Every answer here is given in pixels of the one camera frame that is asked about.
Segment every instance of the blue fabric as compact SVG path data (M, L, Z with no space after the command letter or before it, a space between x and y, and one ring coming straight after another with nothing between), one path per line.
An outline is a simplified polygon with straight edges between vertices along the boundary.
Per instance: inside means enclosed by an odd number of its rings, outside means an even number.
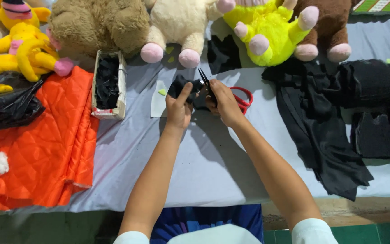
M219 225L233 224L263 241L261 204L220 208L164 208L151 233L150 244L165 244L174 236Z

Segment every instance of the person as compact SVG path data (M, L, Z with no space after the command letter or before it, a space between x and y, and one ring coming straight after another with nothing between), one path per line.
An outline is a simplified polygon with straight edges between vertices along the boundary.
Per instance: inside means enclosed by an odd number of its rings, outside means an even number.
M217 106L207 97L210 111L231 127L248 153L264 187L285 218L293 244L338 244L300 176L268 144L242 114L230 88L211 80ZM263 242L260 204L226 208L163 208L172 169L192 107L180 95L166 97L168 117L160 139L127 201L114 244L259 244Z

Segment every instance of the person's right hand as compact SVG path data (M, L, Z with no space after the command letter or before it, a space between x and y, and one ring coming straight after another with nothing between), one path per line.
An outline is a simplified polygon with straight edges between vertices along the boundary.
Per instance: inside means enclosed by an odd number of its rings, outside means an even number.
M210 80L210 87L218 101L218 106L216 107L211 97L206 97L206 104L210 111L215 115L220 115L222 121L228 127L233 128L242 122L245 116L240 110L231 89L216 79Z

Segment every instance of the white sleeve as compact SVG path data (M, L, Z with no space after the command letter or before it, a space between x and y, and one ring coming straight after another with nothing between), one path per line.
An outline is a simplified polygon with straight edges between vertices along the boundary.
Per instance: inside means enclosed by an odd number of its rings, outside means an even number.
M139 231L127 231L119 235L114 244L149 244L147 236Z
M291 233L293 244L338 244L328 224L309 218L297 223Z

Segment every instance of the red-handled scissors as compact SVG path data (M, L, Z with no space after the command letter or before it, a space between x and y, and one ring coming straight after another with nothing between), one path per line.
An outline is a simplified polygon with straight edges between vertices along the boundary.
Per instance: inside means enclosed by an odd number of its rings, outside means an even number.
M243 114L246 114L246 111L248 110L249 106L252 104L253 101L253 95L250 91L247 89L240 87L240 86L231 86L230 89L240 90L243 91L249 98L249 102L246 102L245 100L241 99L237 95L234 94L234 97L236 98L237 103L239 104L239 108L242 111Z

